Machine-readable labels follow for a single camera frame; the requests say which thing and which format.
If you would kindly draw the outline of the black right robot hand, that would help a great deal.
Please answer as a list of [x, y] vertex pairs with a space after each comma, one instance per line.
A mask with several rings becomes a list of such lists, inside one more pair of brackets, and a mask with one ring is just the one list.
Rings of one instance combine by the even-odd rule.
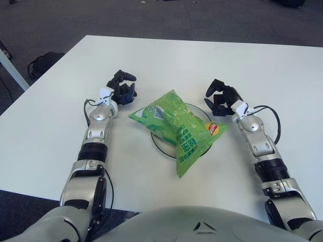
[[213, 116], [233, 115], [231, 106], [238, 100], [243, 100], [234, 87], [214, 79], [206, 91], [204, 101], [210, 108]]

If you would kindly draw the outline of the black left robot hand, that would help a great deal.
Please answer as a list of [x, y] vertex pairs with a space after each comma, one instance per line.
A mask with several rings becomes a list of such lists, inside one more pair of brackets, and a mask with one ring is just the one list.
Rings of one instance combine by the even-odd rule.
[[134, 83], [136, 80], [135, 76], [122, 70], [118, 70], [106, 85], [114, 90], [112, 100], [118, 105], [132, 103], [134, 98], [137, 96]]

